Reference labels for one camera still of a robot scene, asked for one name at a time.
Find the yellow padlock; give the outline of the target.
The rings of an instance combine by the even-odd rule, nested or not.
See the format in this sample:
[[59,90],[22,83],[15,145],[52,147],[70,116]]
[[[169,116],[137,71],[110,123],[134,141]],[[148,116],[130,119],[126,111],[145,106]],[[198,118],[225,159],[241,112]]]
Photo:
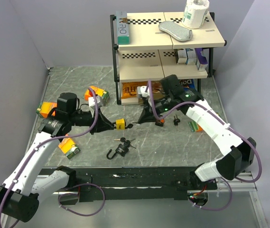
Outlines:
[[126,130],[131,129],[133,127],[133,124],[126,124],[125,119],[117,119],[115,121],[115,128],[116,130]]

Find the keys of orange padlock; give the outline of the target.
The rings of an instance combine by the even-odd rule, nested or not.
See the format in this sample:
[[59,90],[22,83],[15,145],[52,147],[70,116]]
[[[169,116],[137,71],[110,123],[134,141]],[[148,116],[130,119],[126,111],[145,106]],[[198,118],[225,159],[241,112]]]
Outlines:
[[180,123],[180,119],[178,118],[177,114],[174,115],[174,120],[173,120],[174,126],[176,127],[176,131],[178,129],[178,125]]

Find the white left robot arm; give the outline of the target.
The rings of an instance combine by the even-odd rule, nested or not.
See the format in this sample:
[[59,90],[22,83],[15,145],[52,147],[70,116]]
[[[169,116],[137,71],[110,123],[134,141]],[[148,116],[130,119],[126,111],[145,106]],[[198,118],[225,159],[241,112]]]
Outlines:
[[93,112],[82,111],[76,94],[62,93],[57,99],[57,106],[42,121],[28,152],[0,185],[0,218],[6,214],[28,222],[49,195],[59,189],[71,191],[76,187],[76,171],[64,166],[55,169],[43,181],[36,181],[49,156],[68,137],[73,126],[87,126],[86,133],[90,134],[116,128],[98,105]]

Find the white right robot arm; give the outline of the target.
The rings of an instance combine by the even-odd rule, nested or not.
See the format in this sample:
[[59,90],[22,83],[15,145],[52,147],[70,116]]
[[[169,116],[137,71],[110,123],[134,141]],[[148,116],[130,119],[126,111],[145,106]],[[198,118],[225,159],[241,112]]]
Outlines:
[[137,87],[137,96],[143,100],[143,110],[138,123],[148,123],[163,120],[174,110],[196,122],[213,140],[221,152],[221,157],[205,162],[196,167],[190,177],[190,184],[195,189],[201,189],[207,181],[215,178],[227,180],[237,179],[238,175],[248,168],[253,160],[258,163],[258,174],[252,182],[257,181],[262,174],[260,156],[256,150],[256,142],[244,138],[226,123],[208,104],[207,100],[194,88],[185,90],[176,75],[169,75],[160,81],[164,97],[155,100],[152,83]]

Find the orange box by right arm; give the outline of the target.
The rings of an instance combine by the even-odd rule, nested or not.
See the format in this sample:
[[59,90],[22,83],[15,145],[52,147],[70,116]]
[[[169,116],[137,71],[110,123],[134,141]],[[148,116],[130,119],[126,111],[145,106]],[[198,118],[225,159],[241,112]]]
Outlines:
[[206,111],[190,112],[186,114],[191,119],[190,126],[193,132],[205,131],[207,134],[214,133],[222,124]]

